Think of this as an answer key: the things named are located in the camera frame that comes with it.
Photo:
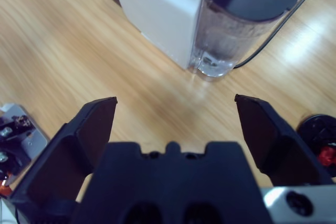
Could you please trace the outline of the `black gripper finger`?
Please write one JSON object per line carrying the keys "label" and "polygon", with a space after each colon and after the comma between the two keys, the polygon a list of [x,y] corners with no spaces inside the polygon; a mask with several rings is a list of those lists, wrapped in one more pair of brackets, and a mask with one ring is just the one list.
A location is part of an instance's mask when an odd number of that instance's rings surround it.
{"label": "black gripper finger", "polygon": [[117,99],[86,103],[45,147],[9,197],[17,223],[69,223],[108,143]]}
{"label": "black gripper finger", "polygon": [[274,186],[333,184],[311,148],[267,101],[237,94],[235,102],[254,162]]}

